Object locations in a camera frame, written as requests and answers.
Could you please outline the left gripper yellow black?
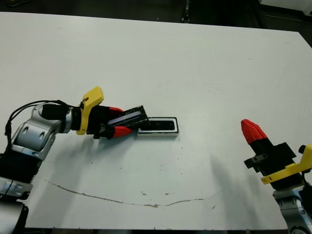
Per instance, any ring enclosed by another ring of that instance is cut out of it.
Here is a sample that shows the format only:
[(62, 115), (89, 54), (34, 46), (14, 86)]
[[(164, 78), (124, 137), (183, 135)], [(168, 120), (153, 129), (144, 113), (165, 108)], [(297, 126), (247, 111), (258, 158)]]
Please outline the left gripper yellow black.
[[(80, 102), (79, 111), (81, 120), (76, 130), (77, 135), (93, 135), (94, 139), (99, 139), (105, 135), (105, 129), (111, 118), (120, 116), (124, 111), (117, 107), (100, 105), (104, 101), (103, 91), (96, 86), (87, 92)], [(114, 126), (107, 132), (107, 138), (118, 138), (132, 133), (132, 129), (125, 126)]]

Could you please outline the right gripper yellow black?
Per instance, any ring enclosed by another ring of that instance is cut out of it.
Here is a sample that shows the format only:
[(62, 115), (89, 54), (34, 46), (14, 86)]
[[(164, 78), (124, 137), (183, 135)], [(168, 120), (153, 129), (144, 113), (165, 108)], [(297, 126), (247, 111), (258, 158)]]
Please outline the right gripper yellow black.
[(300, 172), (273, 181), (272, 174), (290, 169), (294, 164), (295, 153), (287, 143), (273, 145), (260, 126), (248, 119), (241, 121), (241, 129), (244, 138), (255, 153), (255, 156), (244, 161), (248, 169), (253, 168), (266, 176), (268, 183), (275, 190), (286, 189), (303, 182)]

